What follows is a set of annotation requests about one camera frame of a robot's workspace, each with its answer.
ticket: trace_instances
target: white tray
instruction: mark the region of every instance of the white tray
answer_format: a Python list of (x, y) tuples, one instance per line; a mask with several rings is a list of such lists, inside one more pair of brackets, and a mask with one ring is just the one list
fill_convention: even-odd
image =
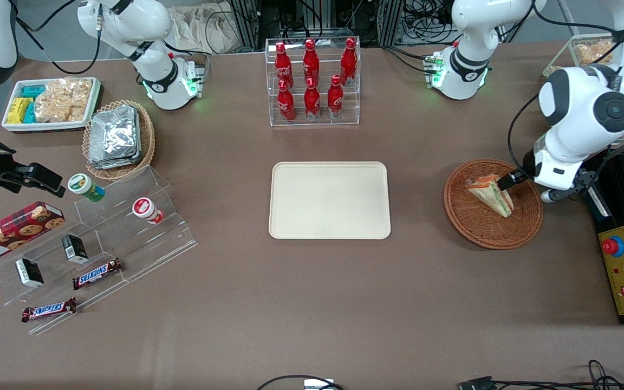
[(279, 162), (269, 234), (276, 239), (385, 239), (391, 233), (381, 162)]
[(23, 89), (23, 87), (46, 85), (47, 82), (57, 79), (21, 80), (17, 81), (15, 86), (13, 87), (13, 91), (11, 92), (11, 96), (9, 97), (9, 102), (6, 105), (6, 111), (4, 111), (4, 116), (2, 118), (2, 127), (8, 131), (11, 131), (12, 133), (45, 133), (47, 131), (64, 131), (71, 128), (78, 128), (79, 130), (83, 130), (86, 124), (90, 122), (93, 111), (95, 111), (96, 102), (98, 101), (98, 96), (100, 94), (101, 84), (100, 81), (95, 77), (79, 77), (79, 79), (93, 81), (93, 86), (91, 87), (91, 93), (88, 98), (88, 103), (86, 104), (86, 111), (83, 114), (83, 119), (81, 119), (80, 121), (57, 123), (7, 123), (7, 114), (11, 109), (13, 99), (20, 96), (21, 89)]

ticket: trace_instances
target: aluminum foil food container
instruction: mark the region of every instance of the aluminum foil food container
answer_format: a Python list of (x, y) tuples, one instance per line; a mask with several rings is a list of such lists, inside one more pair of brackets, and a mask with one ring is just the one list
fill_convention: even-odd
[(141, 131), (136, 108), (123, 105), (95, 114), (89, 140), (88, 162), (98, 170), (138, 163)]

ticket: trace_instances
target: brown table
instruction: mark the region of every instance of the brown table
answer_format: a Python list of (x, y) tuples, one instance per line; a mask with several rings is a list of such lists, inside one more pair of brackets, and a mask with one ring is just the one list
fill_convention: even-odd
[[(582, 203), (545, 205), (537, 237), (505, 252), (461, 237), (443, 207), (458, 164), (508, 160), (510, 120), (560, 45), (502, 45), (468, 101), (427, 90), (418, 72), (364, 50), (361, 124), (322, 129), (269, 127), (262, 54), (213, 57), (203, 99), (175, 112), (151, 104), (128, 61), (98, 62), (88, 74), (106, 88), (102, 102), (133, 99), (151, 114), (153, 165), (199, 245), (42, 336), (27, 335), (20, 311), (0, 297), (0, 389), (236, 390), (306, 373), (348, 390), (419, 390), (482, 375), (584, 380), (592, 358), (624, 378), (624, 326)], [(24, 60), (15, 79), (57, 76)], [(513, 136), (517, 153), (545, 130), (529, 109)], [(81, 133), (0, 129), (0, 140), (21, 162), (64, 177), (84, 170)], [(388, 239), (269, 236), (274, 164), (327, 160), (387, 166)], [(0, 189), (0, 217), (36, 199), (67, 212), (77, 200)]]

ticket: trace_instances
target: green-lidded jar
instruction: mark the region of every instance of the green-lidded jar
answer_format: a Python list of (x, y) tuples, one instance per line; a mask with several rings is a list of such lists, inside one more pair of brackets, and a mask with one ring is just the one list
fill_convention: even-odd
[(105, 189), (94, 183), (93, 180), (84, 173), (73, 175), (69, 179), (69, 185), (67, 185), (67, 187), (69, 187), (71, 192), (88, 198), (90, 202), (97, 202), (105, 196)]

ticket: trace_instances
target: round wicker basket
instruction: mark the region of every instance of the round wicker basket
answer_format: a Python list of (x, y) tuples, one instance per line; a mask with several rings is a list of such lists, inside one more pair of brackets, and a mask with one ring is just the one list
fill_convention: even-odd
[[(151, 118), (148, 117), (146, 109), (143, 108), (141, 104), (138, 104), (135, 101), (127, 100), (113, 101), (110, 104), (102, 106), (97, 111), (108, 111), (109, 109), (115, 109), (124, 104), (127, 104), (128, 106), (133, 106), (134, 108), (136, 108), (137, 111), (139, 111), (141, 150), (144, 153), (144, 158), (137, 164), (118, 166), (117, 168), (110, 168), (109, 170), (96, 170), (90, 164), (86, 164), (86, 168), (88, 169), (88, 171), (97, 178), (110, 181), (119, 180), (126, 175), (140, 170), (146, 165), (150, 165), (151, 160), (153, 160), (153, 153), (155, 153), (155, 132), (153, 131), (153, 122), (151, 122)], [(85, 156), (86, 160), (88, 159), (88, 149), (90, 146), (90, 130), (91, 124), (87, 123), (86, 128), (83, 131), (83, 144), (81, 145), (83, 155)]]
[(515, 249), (529, 242), (543, 223), (543, 204), (530, 181), (509, 188), (515, 209), (503, 218), (465, 188), (466, 180), (515, 168), (500, 160), (471, 160), (454, 170), (444, 185), (444, 207), (461, 234), (488, 249)]

